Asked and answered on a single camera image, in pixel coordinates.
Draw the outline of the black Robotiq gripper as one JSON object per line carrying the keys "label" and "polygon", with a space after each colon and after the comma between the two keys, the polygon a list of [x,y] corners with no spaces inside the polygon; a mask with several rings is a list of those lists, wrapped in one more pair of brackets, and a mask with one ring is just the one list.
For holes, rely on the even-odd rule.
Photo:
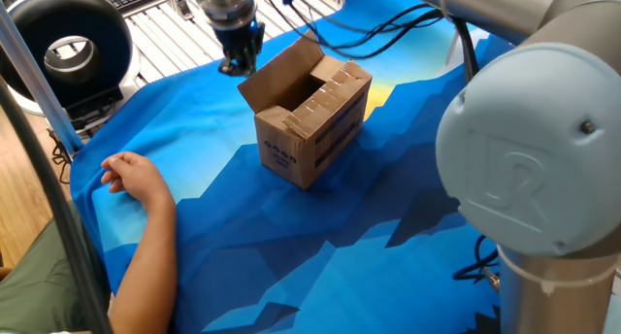
{"label": "black Robotiq gripper", "polygon": [[[262,50],[265,34],[265,23],[254,17],[250,23],[232,30],[215,30],[215,35],[222,45],[224,57],[218,72],[229,77],[250,76],[256,71],[256,54]],[[251,52],[241,57],[240,68],[235,59],[237,54],[245,50]]]}

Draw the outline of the person's bare hand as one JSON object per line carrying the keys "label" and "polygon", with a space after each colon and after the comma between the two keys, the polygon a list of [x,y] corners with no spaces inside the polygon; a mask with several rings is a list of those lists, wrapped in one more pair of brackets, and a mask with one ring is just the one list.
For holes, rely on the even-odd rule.
{"label": "person's bare hand", "polygon": [[123,151],[106,158],[101,167],[105,170],[101,183],[109,186],[110,193],[129,193],[148,214],[175,208],[169,187],[150,159]]}

